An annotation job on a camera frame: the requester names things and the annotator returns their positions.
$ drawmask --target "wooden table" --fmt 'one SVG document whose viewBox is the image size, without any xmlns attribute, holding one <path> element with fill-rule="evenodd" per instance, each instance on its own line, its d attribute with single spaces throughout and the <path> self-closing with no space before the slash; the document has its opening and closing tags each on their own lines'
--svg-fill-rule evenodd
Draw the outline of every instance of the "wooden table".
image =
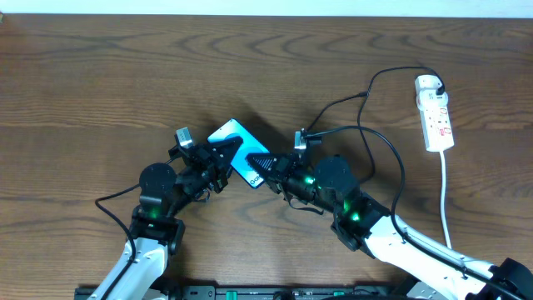
<svg viewBox="0 0 533 300">
<path fill-rule="evenodd" d="M 69 299 L 99 284 L 124 234 L 93 199 L 137 182 L 167 160 L 173 133 L 198 142 L 238 118 L 273 152 L 332 100 L 366 90 L 383 68 L 425 65 L 450 95 L 456 145 L 446 152 L 447 213 L 455 249 L 533 267 L 533 23 L 527 20 L 6 16 L 0 25 L 0 298 Z M 364 125 L 385 134 L 406 165 L 399 214 L 442 241 L 438 154 L 426 152 L 413 80 L 376 80 Z M 316 129 L 355 124 L 359 100 Z M 363 186 L 390 206 L 399 171 L 368 137 L 377 175 Z M 369 162 L 357 132 L 316 152 Z M 138 191 L 106 202 L 125 223 Z M 398 283 L 402 270 L 350 252 L 331 214 L 291 210 L 268 188 L 233 177 L 187 225 L 172 278 L 219 284 Z"/>
</svg>

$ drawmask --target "wall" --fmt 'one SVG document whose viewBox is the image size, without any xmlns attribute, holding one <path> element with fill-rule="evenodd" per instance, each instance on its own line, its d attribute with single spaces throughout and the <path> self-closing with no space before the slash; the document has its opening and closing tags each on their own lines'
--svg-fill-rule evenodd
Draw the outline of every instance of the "wall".
<svg viewBox="0 0 533 300">
<path fill-rule="evenodd" d="M 533 0 L 0 0 L 4 13 L 533 18 Z"/>
</svg>

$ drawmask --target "electrical outlet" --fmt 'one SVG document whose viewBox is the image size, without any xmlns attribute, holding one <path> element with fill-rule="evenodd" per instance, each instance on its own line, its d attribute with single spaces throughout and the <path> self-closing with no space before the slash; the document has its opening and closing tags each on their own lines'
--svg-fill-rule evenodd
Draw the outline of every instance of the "electrical outlet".
<svg viewBox="0 0 533 300">
<path fill-rule="evenodd" d="M 448 113 L 448 94 L 436 94 L 441 81 L 433 75 L 422 75 L 415 80 L 416 105 L 420 110 L 422 132 L 426 150 L 440 152 L 453 147 L 450 115 Z"/>
<path fill-rule="evenodd" d="M 427 151 L 439 152 L 453 147 L 448 107 L 428 108 L 420 111 L 420 119 Z"/>
</svg>

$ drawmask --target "black wire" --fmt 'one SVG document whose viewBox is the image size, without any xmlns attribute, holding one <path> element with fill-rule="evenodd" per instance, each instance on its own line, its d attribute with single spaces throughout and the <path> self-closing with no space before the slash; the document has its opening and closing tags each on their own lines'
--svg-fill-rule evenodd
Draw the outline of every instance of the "black wire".
<svg viewBox="0 0 533 300">
<path fill-rule="evenodd" d="M 131 192 L 132 190 L 134 190 L 136 188 L 139 188 L 139 184 L 136 184 L 133 187 L 129 187 L 129 188 L 127 188 L 127 189 L 125 189 L 125 190 L 123 190 L 121 192 L 114 193 L 113 195 L 109 195 L 109 196 L 106 196 L 106 197 L 100 197 L 100 198 L 98 198 L 98 199 L 96 199 L 94 201 L 94 204 L 96 204 L 96 206 L 98 208 L 100 208 L 101 211 L 105 212 L 106 215 L 108 215 L 111 219 L 113 219 L 118 224 L 118 226 L 120 226 L 122 228 L 122 230 L 126 233 L 127 240 L 130 242 L 130 245 L 132 246 L 132 255 L 130 255 L 130 258 L 127 260 L 126 266 L 124 266 L 124 268 L 121 270 L 121 272 L 115 277 L 115 280 L 113 280 L 111 285 L 109 285 L 109 287 L 107 288 L 106 292 L 102 296 L 102 300 L 106 300 L 107 299 L 107 296 L 109 296 L 109 293 L 117 285 L 117 283 L 120 280 L 120 278 L 122 277 L 122 275 L 124 275 L 124 273 L 126 273 L 126 271 L 130 268 L 132 263 L 135 261 L 135 254 L 137 253 L 137 250 L 135 248 L 135 243 L 133 241 L 132 233 L 129 231 L 129 229 L 126 227 L 126 225 L 124 225 L 124 223 L 117 216 L 115 216 L 112 212 L 108 211 L 105 207 L 103 207 L 100 204 L 100 201 L 104 201 L 104 200 L 108 200 L 108 199 L 112 199 L 112 198 L 121 196 L 121 195 L 123 195 L 125 193 Z"/>
<path fill-rule="evenodd" d="M 313 207 L 294 207 L 291 203 L 291 201 L 294 200 L 293 199 L 290 199 L 288 200 L 289 202 L 289 207 L 291 207 L 292 209 L 296 209 L 296 210 L 301 210 L 301 211 L 304 211 L 304 212 L 311 212 L 311 213 L 316 213 L 317 215 L 321 216 L 324 214 L 324 210 L 322 209 L 321 211 L 319 211 L 318 209 L 315 209 Z"/>
<path fill-rule="evenodd" d="M 403 192 L 403 189 L 404 189 L 404 187 L 406 185 L 406 170 L 405 170 L 403 162 L 401 160 L 400 153 L 398 153 L 398 151 L 394 148 L 392 143 L 389 142 L 389 140 L 387 140 L 385 136 L 383 136 L 381 133 L 377 132 L 376 130 L 370 129 L 368 127 L 344 126 L 344 127 L 334 128 L 334 129 L 331 129 L 331 130 L 328 130 L 328 131 L 325 131 L 325 132 L 310 133 L 310 134 L 307 134 L 306 137 L 307 138 L 321 137 L 321 136 L 324 136 L 324 135 L 327 135 L 327 134 L 330 134 L 330 133 L 337 133 L 337 132 L 340 132 L 342 130 L 347 130 L 347 129 L 359 129 L 360 131 L 366 131 L 366 132 L 369 132 L 369 133 L 372 133 L 372 134 L 378 136 L 381 140 L 383 140 L 383 142 L 385 142 L 387 144 L 387 146 L 389 146 L 389 148 L 394 153 L 394 156 L 396 157 L 396 160 L 398 161 L 398 165 L 400 166 L 401 180 L 400 180 L 400 187 L 398 188 L 398 192 L 396 193 L 396 195 L 394 197 L 394 200 L 392 201 L 391 220 L 392 220 L 392 226 L 395 228 L 395 230 L 400 234 L 400 236 L 405 241 L 407 241 L 414 248 L 416 248 L 416 249 L 420 250 L 421 252 L 423 252 L 425 255 L 427 255 L 427 256 L 429 256 L 429 257 L 431 257 L 433 259 L 436 259 L 437 261 L 439 261 L 441 263 L 444 263 L 446 266 L 448 266 L 450 268 L 454 268 L 455 270 L 457 270 L 459 272 L 462 272 L 464 275 L 471 276 L 472 278 L 483 282 L 487 286 L 490 286 L 491 288 L 497 289 L 498 291 L 504 293 L 506 296 L 509 296 L 509 297 L 511 297 L 513 299 L 516 299 L 516 300 L 521 300 L 521 297 L 516 296 L 513 292 L 507 291 L 503 287 L 491 282 L 489 279 L 486 279 L 486 278 L 482 277 L 481 275 L 477 274 L 476 272 L 471 271 L 467 267 L 458 265 L 458 264 L 456 264 L 454 262 L 450 262 L 450 261 L 444 259 L 443 257 L 440 257 L 439 255 L 434 254 L 433 252 L 425 249 L 424 247 L 419 245 L 417 242 L 413 241 L 409 237 L 409 235 L 407 233 L 403 232 L 400 229 L 400 227 L 398 226 L 398 224 L 396 222 L 396 205 L 398 204 L 398 200 L 400 199 L 400 195 Z"/>
<path fill-rule="evenodd" d="M 360 98 L 360 97 L 365 97 L 366 96 L 366 92 L 360 92 L 358 93 L 357 95 L 353 95 L 353 96 L 350 96 L 350 97 L 345 97 L 341 100 L 336 100 L 334 102 L 331 102 L 329 104 L 327 104 L 321 111 L 320 113 L 318 114 L 318 116 L 315 117 L 315 120 L 311 123 L 311 125 L 309 125 L 309 127 L 307 128 L 307 131 L 310 131 L 313 127 L 315 127 L 315 124 L 316 122 L 318 122 L 318 119 L 322 116 L 322 114 L 330 107 L 332 107 L 333 105 L 335 104 L 338 104 L 338 103 L 343 103 L 345 101 L 348 101 L 348 100 L 351 100 L 351 99 L 354 99 L 354 98 Z"/>
<path fill-rule="evenodd" d="M 363 100 L 363 103 L 361 104 L 361 107 L 359 107 L 359 112 L 357 113 L 357 126 L 361 126 L 361 113 L 363 112 L 363 108 L 365 107 L 365 103 L 366 103 L 366 100 L 368 100 L 368 98 L 370 97 L 370 91 L 372 90 L 372 84 L 374 83 L 374 79 L 376 79 L 376 77 L 378 77 L 380 74 L 382 73 L 385 73 L 385 72 L 390 72 L 390 71 L 396 71 L 396 70 L 406 70 L 406 69 L 422 69 L 422 70 L 426 70 L 426 71 L 429 71 L 433 74 L 435 74 L 435 76 L 437 78 L 439 78 L 439 80 L 441 81 L 442 83 L 442 86 L 437 88 L 436 90 L 436 94 L 437 95 L 441 95 L 442 93 L 444 93 L 444 81 L 442 81 L 441 77 L 439 76 L 439 74 L 437 72 L 435 72 L 435 70 L 433 70 L 432 68 L 430 67 L 391 67 L 391 68 L 388 68 L 388 69 L 384 69 L 384 70 L 381 70 L 380 72 L 377 72 L 371 79 L 370 81 L 370 84 L 368 85 L 368 90 L 366 91 L 366 97 L 365 97 L 365 100 Z M 366 177 L 364 177 L 360 182 L 361 184 L 369 181 L 370 179 L 372 179 L 374 177 L 374 174 L 376 173 L 376 164 L 374 162 L 374 157 L 372 156 L 372 153 L 370 151 L 370 148 L 368 147 L 368 142 L 366 142 L 366 138 L 365 138 L 365 135 L 363 134 L 363 131 L 362 130 L 359 130 L 359 133 L 361 133 L 361 138 L 365 144 L 365 149 L 366 149 L 366 152 L 368 153 L 368 157 L 370 158 L 370 163 L 371 163 L 371 171 L 370 171 L 370 174 L 367 175 Z"/>
</svg>

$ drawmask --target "green connector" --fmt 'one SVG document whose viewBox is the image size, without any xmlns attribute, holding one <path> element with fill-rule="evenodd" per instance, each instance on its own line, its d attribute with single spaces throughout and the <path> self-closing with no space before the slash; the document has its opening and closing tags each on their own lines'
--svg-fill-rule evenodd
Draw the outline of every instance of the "green connector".
<svg viewBox="0 0 533 300">
<path fill-rule="evenodd" d="M 226 300 L 237 300 L 237 292 L 226 292 Z"/>
</svg>

